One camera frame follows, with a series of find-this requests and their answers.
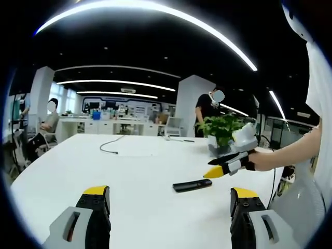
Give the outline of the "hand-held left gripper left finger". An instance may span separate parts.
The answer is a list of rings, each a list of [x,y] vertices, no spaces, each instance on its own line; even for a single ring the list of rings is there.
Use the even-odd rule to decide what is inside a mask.
[[[75,206],[68,207],[52,222],[43,248],[109,249],[109,217],[109,187],[90,187]]]

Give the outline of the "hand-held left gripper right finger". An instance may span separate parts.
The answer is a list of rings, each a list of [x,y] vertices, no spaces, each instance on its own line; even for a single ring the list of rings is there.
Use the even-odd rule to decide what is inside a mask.
[[[292,228],[256,192],[234,187],[230,196],[232,248],[300,248]]]

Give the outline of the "person's right hand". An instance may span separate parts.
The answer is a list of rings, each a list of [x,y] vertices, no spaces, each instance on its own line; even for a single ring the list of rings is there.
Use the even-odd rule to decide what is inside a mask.
[[[250,162],[255,166],[257,171],[269,171],[275,168],[274,154],[254,152],[248,156]]]

